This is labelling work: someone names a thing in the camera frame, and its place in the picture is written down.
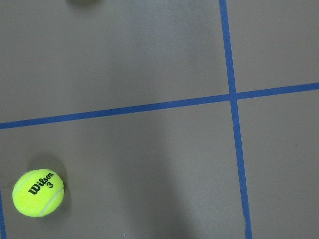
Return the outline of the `Roland Garros tennis ball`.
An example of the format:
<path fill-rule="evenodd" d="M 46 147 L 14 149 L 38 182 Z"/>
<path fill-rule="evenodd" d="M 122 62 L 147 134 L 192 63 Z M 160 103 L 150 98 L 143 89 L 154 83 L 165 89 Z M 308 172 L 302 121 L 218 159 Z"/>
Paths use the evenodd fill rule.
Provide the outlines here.
<path fill-rule="evenodd" d="M 90 2 L 92 2 L 92 0 L 72 0 L 72 1 L 77 4 L 89 4 Z"/>

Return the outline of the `Wilson tennis ball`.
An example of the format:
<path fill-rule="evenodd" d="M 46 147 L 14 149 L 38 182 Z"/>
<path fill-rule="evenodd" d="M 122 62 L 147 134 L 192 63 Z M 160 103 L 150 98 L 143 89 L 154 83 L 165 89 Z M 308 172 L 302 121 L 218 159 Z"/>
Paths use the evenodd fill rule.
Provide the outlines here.
<path fill-rule="evenodd" d="M 64 198 L 64 183 L 49 169 L 36 169 L 23 174 L 12 190 L 15 208 L 33 218 L 45 217 L 54 212 Z"/>

